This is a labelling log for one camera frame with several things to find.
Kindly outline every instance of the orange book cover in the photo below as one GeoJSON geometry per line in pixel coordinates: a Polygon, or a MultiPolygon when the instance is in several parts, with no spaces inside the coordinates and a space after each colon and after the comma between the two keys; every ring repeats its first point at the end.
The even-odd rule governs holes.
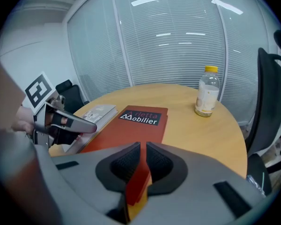
{"type": "Polygon", "coordinates": [[[146,142],[162,143],[168,109],[127,106],[81,152],[91,152],[140,142],[140,163],[126,186],[126,200],[134,205],[141,198],[150,177],[146,163],[146,142]]]}

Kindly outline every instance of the plastic bottle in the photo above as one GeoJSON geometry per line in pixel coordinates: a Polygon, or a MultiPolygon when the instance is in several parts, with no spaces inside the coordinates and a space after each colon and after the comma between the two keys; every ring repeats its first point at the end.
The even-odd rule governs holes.
{"type": "Polygon", "coordinates": [[[216,66],[205,66],[205,74],[199,81],[199,92],[195,112],[202,117],[210,117],[220,91],[220,79],[216,66]]]}

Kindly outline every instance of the book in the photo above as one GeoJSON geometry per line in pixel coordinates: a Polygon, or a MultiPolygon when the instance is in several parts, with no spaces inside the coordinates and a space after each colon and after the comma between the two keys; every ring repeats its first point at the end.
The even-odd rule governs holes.
{"type": "Polygon", "coordinates": [[[134,205],[141,198],[150,178],[146,162],[146,142],[162,143],[167,108],[127,106],[81,152],[91,152],[140,142],[140,163],[126,186],[126,201],[134,205]]]}
{"type": "Polygon", "coordinates": [[[72,142],[72,144],[63,144],[62,148],[67,154],[75,154],[83,147],[104,127],[104,125],[112,119],[118,111],[115,105],[97,105],[81,116],[82,119],[90,121],[97,125],[97,131],[91,134],[80,134],[72,142]]]}

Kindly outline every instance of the bottle label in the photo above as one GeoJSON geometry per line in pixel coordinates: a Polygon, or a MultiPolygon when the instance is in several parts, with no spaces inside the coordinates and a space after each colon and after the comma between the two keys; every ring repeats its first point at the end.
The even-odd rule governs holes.
{"type": "Polygon", "coordinates": [[[202,113],[212,113],[220,90],[212,85],[199,82],[199,92],[196,101],[196,109],[202,113]]]}

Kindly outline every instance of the wooden tabletop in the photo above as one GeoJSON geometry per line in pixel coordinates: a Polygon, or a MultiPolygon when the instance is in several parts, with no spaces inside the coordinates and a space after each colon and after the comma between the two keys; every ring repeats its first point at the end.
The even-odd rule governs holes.
{"type": "MultiPolygon", "coordinates": [[[[242,132],[232,114],[217,102],[211,117],[194,112],[197,90],[174,84],[147,84],[121,89],[86,104],[75,115],[82,116],[96,105],[113,104],[122,111],[127,105],[168,108],[163,143],[208,155],[243,178],[247,173],[247,153],[242,132]]],[[[64,155],[60,145],[51,156],[64,155]]]]}

